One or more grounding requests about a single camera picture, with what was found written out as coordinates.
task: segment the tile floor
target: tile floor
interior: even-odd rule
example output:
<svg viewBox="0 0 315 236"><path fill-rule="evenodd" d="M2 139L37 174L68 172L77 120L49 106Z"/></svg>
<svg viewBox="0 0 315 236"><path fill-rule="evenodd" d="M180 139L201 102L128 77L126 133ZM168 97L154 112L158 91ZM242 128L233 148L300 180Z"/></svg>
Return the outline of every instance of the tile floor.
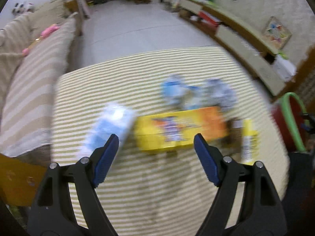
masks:
<svg viewBox="0 0 315 236"><path fill-rule="evenodd" d="M218 45L161 4L118 0L90 10L91 18L84 22L77 43L76 69L137 53ZM270 107L270 94L259 81L253 83Z"/></svg>

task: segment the orange box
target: orange box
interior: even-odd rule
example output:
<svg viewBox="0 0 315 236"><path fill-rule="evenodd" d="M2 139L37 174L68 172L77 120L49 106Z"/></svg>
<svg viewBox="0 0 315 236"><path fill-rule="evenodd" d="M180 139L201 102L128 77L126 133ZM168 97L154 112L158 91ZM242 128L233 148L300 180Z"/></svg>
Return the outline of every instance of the orange box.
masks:
<svg viewBox="0 0 315 236"><path fill-rule="evenodd" d="M150 153L192 148L198 133L206 141L227 136L226 123L218 107L141 116L134 132L139 149Z"/></svg>

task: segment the blue package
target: blue package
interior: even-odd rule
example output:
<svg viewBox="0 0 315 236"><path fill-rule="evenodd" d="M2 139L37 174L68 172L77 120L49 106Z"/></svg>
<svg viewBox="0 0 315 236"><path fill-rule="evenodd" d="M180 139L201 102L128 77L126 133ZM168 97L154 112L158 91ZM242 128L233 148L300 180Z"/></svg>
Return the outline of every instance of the blue package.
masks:
<svg viewBox="0 0 315 236"><path fill-rule="evenodd" d="M162 83L162 95L168 105L180 110L198 109L201 107L199 87L187 86L179 74L170 75Z"/></svg>
<svg viewBox="0 0 315 236"><path fill-rule="evenodd" d="M136 118L136 112L117 103L108 103L91 130L86 135L77 159L89 157L92 152L105 145L111 134L119 138L119 148L126 140Z"/></svg>

